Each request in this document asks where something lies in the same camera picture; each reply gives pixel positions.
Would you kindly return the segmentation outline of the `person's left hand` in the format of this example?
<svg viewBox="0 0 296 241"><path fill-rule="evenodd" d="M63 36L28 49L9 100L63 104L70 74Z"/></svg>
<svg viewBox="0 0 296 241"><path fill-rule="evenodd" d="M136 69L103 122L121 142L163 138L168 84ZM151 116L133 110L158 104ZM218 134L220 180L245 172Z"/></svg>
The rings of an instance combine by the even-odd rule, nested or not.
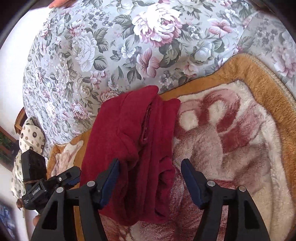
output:
<svg viewBox="0 0 296 241"><path fill-rule="evenodd" d="M16 206L19 210L23 212L26 226L30 228L35 227L39 219L41 218L41 215L38 214L37 211L26 209L21 198L17 199Z"/></svg>

